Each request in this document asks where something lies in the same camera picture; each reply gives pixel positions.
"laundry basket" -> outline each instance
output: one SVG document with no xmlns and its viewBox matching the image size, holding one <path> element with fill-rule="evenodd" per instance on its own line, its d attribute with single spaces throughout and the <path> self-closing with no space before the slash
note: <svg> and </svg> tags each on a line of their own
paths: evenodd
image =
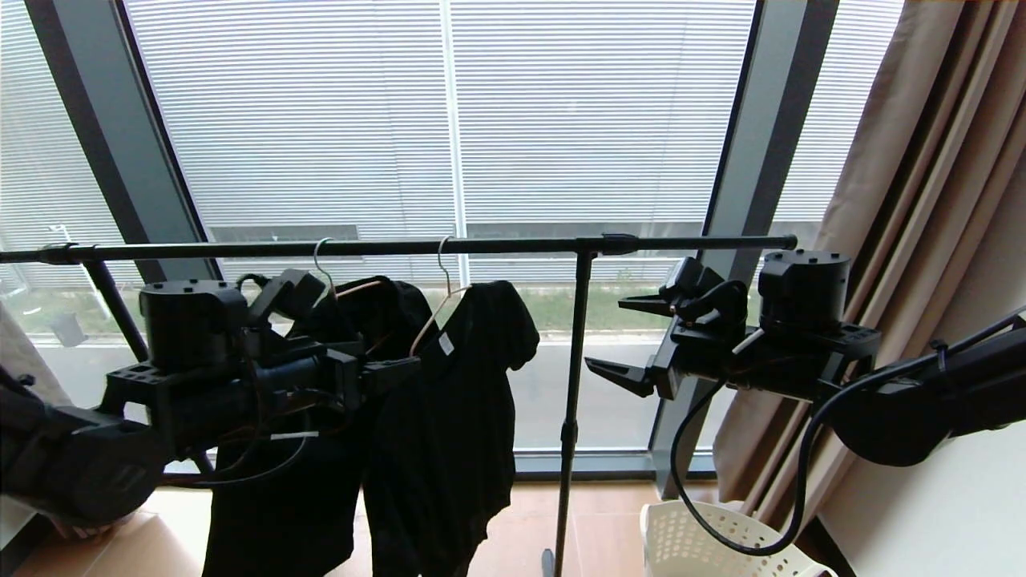
<svg viewBox="0 0 1026 577">
<path fill-rule="evenodd" d="M 770 544 L 780 534 L 736 511 L 695 503 L 714 529 L 742 545 Z M 645 577 L 837 577 L 794 545 L 770 556 L 734 551 L 712 538 L 680 501 L 641 509 Z"/>
</svg>

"clothing rack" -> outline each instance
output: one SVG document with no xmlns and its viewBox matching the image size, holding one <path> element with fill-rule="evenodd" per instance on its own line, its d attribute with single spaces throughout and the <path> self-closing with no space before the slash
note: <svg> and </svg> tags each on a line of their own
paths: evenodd
<svg viewBox="0 0 1026 577">
<path fill-rule="evenodd" d="M 327 241 L 327 242 L 230 242 L 189 244 L 126 244 L 96 246 L 76 243 L 50 244 L 38 251 L 0 252 L 0 264 L 46 263 L 81 264 L 103 295 L 118 328 L 132 353 L 140 360 L 149 357 L 146 341 L 135 326 L 128 308 L 118 293 L 107 261 L 155 259 L 213 259 L 259 257 L 366 257 L 381 255 L 503 254 L 503 253 L 574 253 L 577 270 L 574 288 L 574 322 L 570 337 L 569 381 L 566 389 L 566 416 L 560 431 L 559 510 L 554 549 L 542 553 L 544 577 L 560 577 L 569 512 L 570 476 L 578 438 L 578 396 L 581 388 L 581 363 L 584 356 L 585 320 L 592 261 L 598 256 L 629 255 L 637 251 L 668 249 L 761 249 L 794 248 L 798 239 L 785 236 L 701 236 L 646 238 L 629 234 L 578 238 L 465 239 L 453 238 L 439 245 L 435 240 Z"/>
</svg>

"road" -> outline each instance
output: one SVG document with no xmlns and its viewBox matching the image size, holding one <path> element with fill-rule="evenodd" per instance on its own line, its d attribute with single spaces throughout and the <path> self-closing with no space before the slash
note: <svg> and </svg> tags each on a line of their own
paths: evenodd
<svg viewBox="0 0 1026 577">
<path fill-rule="evenodd" d="M 643 364 L 655 352 L 657 342 L 634 341 L 616 344 L 586 344 L 585 355 Z M 40 353 L 61 381 L 75 405 L 93 407 L 103 395 L 108 371 L 133 364 L 126 347 L 90 345 L 76 348 L 40 344 Z M 510 385 L 516 400 L 516 447 L 518 449 L 558 449 L 559 428 L 566 408 L 566 375 L 569 346 L 546 342 L 535 358 L 520 371 L 511 372 Z M 723 391 L 713 399 L 699 447 L 709 447 L 722 421 L 734 391 Z M 638 398 L 588 372 L 581 380 L 579 405 L 581 449 L 640 449 L 652 433 L 658 399 L 655 395 Z M 142 418 L 142 411 L 129 417 Z"/>
</svg>

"black t-shirt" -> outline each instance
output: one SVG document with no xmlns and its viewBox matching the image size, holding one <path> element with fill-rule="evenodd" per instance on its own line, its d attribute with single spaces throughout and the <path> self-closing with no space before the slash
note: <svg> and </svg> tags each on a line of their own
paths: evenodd
<svg viewBox="0 0 1026 577">
<path fill-rule="evenodd" d="M 431 316 L 424 295 L 410 284 L 386 277 L 357 280 L 340 291 L 380 280 L 381 284 L 336 302 L 322 299 L 290 336 L 325 342 L 363 339 L 381 343 L 374 359 L 409 354 L 416 335 Z M 437 328 L 432 322 L 427 335 Z M 331 571 L 353 550 L 353 516 L 377 412 L 385 398 L 371 399 L 344 431 L 308 439 L 298 462 L 268 480 L 213 491 L 203 575 L 313 577 Z M 326 410 L 312 410 L 314 427 L 343 424 Z M 301 419 L 284 419 L 275 432 L 302 430 Z M 288 458 L 299 441 L 264 443 L 238 476 L 268 470 Z M 233 463 L 244 444 L 219 448 L 218 466 Z"/>
<path fill-rule="evenodd" d="M 393 391 L 371 435 L 364 502 L 377 577 L 450 577 L 509 505 L 515 410 L 506 372 L 539 335 L 506 281 L 474 284 Z"/>
</svg>

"vertical rack post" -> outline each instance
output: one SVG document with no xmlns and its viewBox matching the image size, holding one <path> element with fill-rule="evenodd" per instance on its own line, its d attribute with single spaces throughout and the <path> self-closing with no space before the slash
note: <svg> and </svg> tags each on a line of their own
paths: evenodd
<svg viewBox="0 0 1026 577">
<path fill-rule="evenodd" d="M 131 319 L 128 307 L 125 306 L 124 299 L 118 293 L 118 286 L 114 282 L 114 277 L 111 276 L 110 269 L 107 268 L 107 263 L 104 261 L 85 261 L 82 263 L 82 266 L 89 273 L 92 284 L 103 295 L 104 300 L 107 301 L 107 306 L 111 309 L 111 314 L 114 315 L 114 320 L 118 323 L 121 334 L 128 341 L 128 348 L 135 355 L 135 360 L 143 362 L 150 358 L 150 351 L 146 347 L 146 340 L 143 339 L 143 334 L 139 332 L 139 326 L 135 326 L 135 321 Z"/>
<path fill-rule="evenodd" d="M 569 518 L 570 477 L 574 474 L 574 453 L 577 449 L 577 406 L 581 393 L 581 363 L 584 357 L 584 330 L 588 314 L 588 287 L 591 283 L 591 262 L 596 253 L 591 247 L 581 247 L 577 254 L 577 272 L 574 288 L 574 325 L 570 333 L 570 374 L 566 387 L 566 418 L 559 433 L 562 441 L 559 468 L 559 513 L 556 517 L 556 546 L 542 552 L 544 577 L 560 577 L 566 556 L 566 522 Z"/>
</svg>

